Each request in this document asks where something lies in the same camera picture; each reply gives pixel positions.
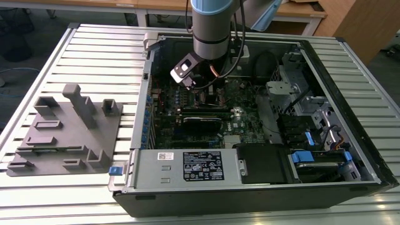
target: black cable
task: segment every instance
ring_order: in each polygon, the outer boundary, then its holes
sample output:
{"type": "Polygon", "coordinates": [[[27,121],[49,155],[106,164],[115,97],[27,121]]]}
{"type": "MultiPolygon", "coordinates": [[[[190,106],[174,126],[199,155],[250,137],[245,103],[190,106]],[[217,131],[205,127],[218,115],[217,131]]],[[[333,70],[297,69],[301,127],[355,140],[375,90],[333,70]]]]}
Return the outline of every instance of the black cable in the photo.
{"type": "Polygon", "coordinates": [[[273,52],[270,52],[269,50],[263,50],[262,52],[259,52],[258,54],[255,54],[253,60],[250,61],[249,67],[250,67],[250,76],[251,76],[253,79],[257,77],[257,63],[258,63],[259,57],[261,57],[262,55],[265,55],[265,54],[273,56],[274,62],[275,62],[275,67],[279,66],[279,61],[278,61],[278,59],[275,58],[275,55],[273,54],[273,52]]]}
{"type": "Polygon", "coordinates": [[[327,130],[326,130],[326,133],[323,135],[323,138],[322,138],[322,142],[319,144],[319,150],[322,151],[323,150],[323,147],[325,147],[325,141],[326,141],[326,138],[327,138],[327,135],[329,135],[329,131],[334,128],[334,127],[338,127],[335,124],[331,124],[329,127],[327,127],[327,130]]]}
{"type": "Polygon", "coordinates": [[[185,10],[185,28],[186,28],[186,32],[190,34],[191,31],[187,28],[187,7],[189,7],[189,0],[186,0],[186,10],[185,10]]]}
{"type": "Polygon", "coordinates": [[[293,102],[290,102],[290,104],[287,105],[287,107],[285,108],[285,110],[282,111],[282,114],[286,113],[286,111],[294,106],[294,104],[305,97],[306,93],[310,91],[310,86],[307,86],[307,88],[305,89],[305,91],[301,92],[301,94],[298,95],[298,97],[294,99],[293,102]]]}
{"type": "Polygon", "coordinates": [[[238,55],[237,55],[235,61],[234,61],[234,63],[233,63],[233,66],[231,66],[231,68],[229,69],[229,71],[227,71],[223,75],[215,77],[215,78],[214,78],[205,86],[198,87],[198,88],[193,88],[194,90],[201,90],[201,89],[203,89],[203,88],[207,88],[207,87],[215,82],[217,79],[225,78],[225,77],[233,72],[233,70],[235,69],[235,66],[237,66],[238,61],[239,61],[239,58],[241,58],[241,53],[242,53],[242,48],[243,48],[243,41],[245,41],[245,19],[243,19],[242,0],[239,0],[239,13],[241,13],[241,24],[242,24],[241,44],[239,44],[238,55]]]}
{"type": "Polygon", "coordinates": [[[237,20],[235,20],[235,13],[233,14],[233,19],[234,19],[234,22],[233,22],[234,38],[237,38],[238,35],[237,35],[237,20]]]}
{"type": "Polygon", "coordinates": [[[167,18],[170,15],[167,15],[167,16],[161,16],[161,15],[154,15],[154,14],[153,14],[153,16],[154,16],[155,18],[157,18],[157,16],[159,16],[161,18],[165,19],[165,18],[167,18]]]}
{"type": "Polygon", "coordinates": [[[173,23],[171,25],[174,25],[174,24],[177,23],[178,20],[179,20],[179,16],[177,17],[177,19],[175,19],[175,21],[174,21],[174,23],[173,23]]]}
{"type": "Polygon", "coordinates": [[[261,120],[259,120],[259,123],[261,123],[262,127],[263,127],[266,130],[269,130],[270,132],[273,132],[273,133],[275,133],[275,134],[279,135],[279,132],[270,130],[270,129],[265,126],[265,124],[263,124],[263,122],[262,122],[261,120]]]}
{"type": "MultiPolygon", "coordinates": [[[[229,59],[229,53],[226,53],[226,58],[223,60],[223,65],[222,65],[222,69],[219,70],[219,73],[222,73],[223,70],[225,70],[227,59],[229,59]]],[[[217,77],[207,84],[205,84],[203,86],[194,87],[193,90],[202,90],[202,89],[207,88],[214,83],[215,80],[217,80],[217,77]]]]}
{"type": "Polygon", "coordinates": [[[237,66],[237,64],[238,64],[238,61],[239,61],[239,59],[241,59],[241,53],[242,53],[242,49],[243,49],[243,41],[245,41],[245,19],[243,19],[242,0],[239,0],[239,13],[241,13],[241,25],[242,25],[242,30],[241,30],[241,44],[239,44],[238,55],[237,55],[237,58],[235,58],[235,61],[234,61],[234,63],[233,63],[231,68],[229,69],[229,71],[227,71],[223,75],[221,75],[221,76],[217,77],[218,79],[225,78],[225,77],[233,72],[233,70],[235,69],[235,66],[237,66]]]}

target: metal bracket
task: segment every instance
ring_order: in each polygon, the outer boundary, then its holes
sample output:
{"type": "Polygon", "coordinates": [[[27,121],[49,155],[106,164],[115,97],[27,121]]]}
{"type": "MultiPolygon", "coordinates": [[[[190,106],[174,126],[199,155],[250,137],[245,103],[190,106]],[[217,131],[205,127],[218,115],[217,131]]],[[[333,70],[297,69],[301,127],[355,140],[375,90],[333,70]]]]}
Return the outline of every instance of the metal bracket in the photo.
{"type": "Polygon", "coordinates": [[[325,97],[306,96],[299,102],[302,113],[313,113],[323,105],[325,101],[325,97]]]}
{"type": "Polygon", "coordinates": [[[269,93],[275,95],[290,95],[294,92],[290,84],[283,81],[266,82],[266,88],[269,93]]]}
{"type": "Polygon", "coordinates": [[[157,32],[147,32],[143,34],[143,39],[142,39],[142,46],[143,50],[149,51],[151,48],[150,46],[157,43],[158,40],[158,33],[157,32]]]}
{"type": "Polygon", "coordinates": [[[246,170],[246,167],[245,167],[245,161],[242,159],[238,160],[238,172],[239,172],[241,177],[247,175],[247,170],[246,170]]]}

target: cable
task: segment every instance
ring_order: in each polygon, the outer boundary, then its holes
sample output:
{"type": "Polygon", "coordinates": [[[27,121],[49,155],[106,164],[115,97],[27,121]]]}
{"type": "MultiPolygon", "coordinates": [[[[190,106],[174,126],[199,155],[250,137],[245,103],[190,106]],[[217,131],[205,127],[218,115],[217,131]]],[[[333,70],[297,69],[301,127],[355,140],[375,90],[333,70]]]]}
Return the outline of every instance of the cable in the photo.
{"type": "Polygon", "coordinates": [[[259,123],[262,124],[262,127],[265,127],[266,130],[269,130],[270,132],[273,132],[273,133],[275,133],[275,134],[279,135],[279,132],[270,130],[270,129],[265,126],[265,124],[262,123],[261,120],[259,120],[259,123]]]}
{"type": "Polygon", "coordinates": [[[22,95],[2,95],[2,94],[0,94],[0,96],[2,96],[2,97],[10,97],[10,98],[22,97],[22,95]]]}
{"type": "Polygon", "coordinates": [[[290,104],[287,105],[287,107],[285,108],[285,110],[282,111],[282,114],[286,113],[286,111],[293,107],[293,105],[305,97],[306,93],[310,91],[310,86],[307,86],[307,88],[305,89],[305,91],[301,92],[301,94],[298,95],[298,97],[294,99],[293,102],[290,102],[290,104]]]}
{"type": "Polygon", "coordinates": [[[161,16],[161,15],[154,15],[154,14],[153,14],[153,16],[154,16],[155,18],[157,18],[157,16],[159,16],[161,18],[165,19],[165,18],[167,18],[170,15],[167,15],[167,16],[161,16]]]}
{"type": "Polygon", "coordinates": [[[255,77],[257,77],[257,62],[258,62],[258,60],[259,60],[259,57],[261,57],[262,55],[265,55],[265,54],[273,56],[274,62],[275,62],[275,67],[278,68],[278,66],[279,66],[279,61],[278,61],[278,59],[275,58],[275,55],[273,54],[273,52],[270,52],[269,50],[263,50],[262,52],[259,52],[258,54],[255,54],[255,56],[254,56],[254,58],[253,58],[253,60],[251,60],[251,62],[250,62],[250,65],[249,65],[249,67],[250,67],[250,76],[251,76],[251,78],[255,78],[255,77]]]}
{"type": "Polygon", "coordinates": [[[331,124],[329,127],[327,127],[327,130],[326,130],[326,133],[323,135],[323,138],[322,138],[322,142],[321,142],[321,145],[319,145],[319,150],[322,151],[323,150],[323,147],[325,147],[325,141],[326,141],[326,138],[327,138],[327,135],[329,135],[329,131],[334,128],[334,127],[338,127],[335,124],[331,124]]]}
{"type": "Polygon", "coordinates": [[[27,68],[27,67],[19,67],[19,68],[5,69],[5,70],[0,71],[0,73],[3,73],[3,72],[6,72],[6,71],[14,70],[14,69],[34,70],[37,73],[39,73],[39,70],[37,70],[37,69],[34,69],[34,68],[27,68]]]}
{"type": "Polygon", "coordinates": [[[179,16],[177,17],[177,19],[175,19],[175,21],[174,21],[174,23],[173,23],[173,25],[177,23],[177,21],[179,20],[179,16]]]}
{"type": "Polygon", "coordinates": [[[333,150],[337,150],[339,145],[343,143],[343,137],[341,136],[341,134],[338,132],[335,132],[335,135],[339,137],[339,141],[338,143],[333,146],[333,150]]]}
{"type": "Polygon", "coordinates": [[[225,78],[233,72],[233,70],[235,69],[235,66],[238,64],[239,58],[241,58],[241,53],[242,53],[242,48],[243,48],[243,41],[245,41],[245,19],[243,19],[242,0],[239,0],[239,13],[241,13],[242,31],[241,31],[241,44],[239,44],[238,55],[237,55],[235,61],[233,63],[231,68],[229,69],[229,71],[223,75],[214,74],[214,76],[217,77],[217,79],[225,78]]]}
{"type": "MultiPolygon", "coordinates": [[[[223,65],[222,65],[222,68],[219,69],[221,73],[225,70],[227,59],[229,59],[229,54],[226,53],[226,58],[223,60],[223,65]]],[[[202,89],[207,88],[214,83],[215,80],[217,80],[217,77],[207,84],[205,84],[202,87],[194,87],[193,90],[202,90],[202,89]]]]}
{"type": "Polygon", "coordinates": [[[186,10],[185,10],[185,28],[186,32],[190,34],[193,31],[187,28],[187,7],[189,7],[189,0],[186,0],[186,10]]]}
{"type": "Polygon", "coordinates": [[[235,13],[233,14],[233,19],[234,19],[234,22],[233,22],[233,29],[234,29],[234,37],[237,38],[238,35],[237,35],[237,20],[235,20],[235,13]]]}

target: computer component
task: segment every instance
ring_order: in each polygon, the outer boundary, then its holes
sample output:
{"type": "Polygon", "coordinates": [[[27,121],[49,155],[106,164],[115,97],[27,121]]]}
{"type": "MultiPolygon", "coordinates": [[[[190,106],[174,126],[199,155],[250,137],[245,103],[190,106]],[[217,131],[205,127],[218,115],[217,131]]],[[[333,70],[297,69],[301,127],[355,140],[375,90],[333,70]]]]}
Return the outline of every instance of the computer component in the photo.
{"type": "Polygon", "coordinates": [[[162,70],[187,42],[162,36],[146,61],[157,62],[153,84],[141,84],[155,93],[154,147],[137,148],[138,104],[125,186],[113,192],[130,216],[326,208],[397,185],[306,41],[249,38],[250,55],[273,53],[273,70],[253,76],[242,65],[202,90],[162,70]]]}

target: warning label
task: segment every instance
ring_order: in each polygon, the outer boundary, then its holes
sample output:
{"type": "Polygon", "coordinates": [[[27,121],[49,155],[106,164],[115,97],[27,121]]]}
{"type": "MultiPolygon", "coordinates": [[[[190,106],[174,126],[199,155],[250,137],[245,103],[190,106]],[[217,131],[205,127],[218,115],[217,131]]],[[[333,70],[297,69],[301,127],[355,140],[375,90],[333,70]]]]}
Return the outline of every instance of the warning label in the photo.
{"type": "Polygon", "coordinates": [[[185,181],[223,180],[219,151],[183,152],[182,178],[185,181]]]}

